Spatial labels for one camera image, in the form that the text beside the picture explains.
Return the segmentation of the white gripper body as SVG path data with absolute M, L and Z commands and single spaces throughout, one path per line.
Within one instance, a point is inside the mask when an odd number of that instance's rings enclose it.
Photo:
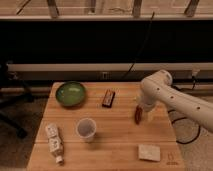
M 151 121 L 152 115 L 150 112 L 155 107 L 156 102 L 148 97 L 138 96 L 137 104 L 142 109 L 142 119 L 147 122 Z

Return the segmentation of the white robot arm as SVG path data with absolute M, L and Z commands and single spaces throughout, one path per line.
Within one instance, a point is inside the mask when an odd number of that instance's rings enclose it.
M 213 103 L 175 90 L 171 87 L 172 80 L 166 70 L 143 78 L 137 97 L 138 105 L 148 113 L 160 101 L 213 133 Z

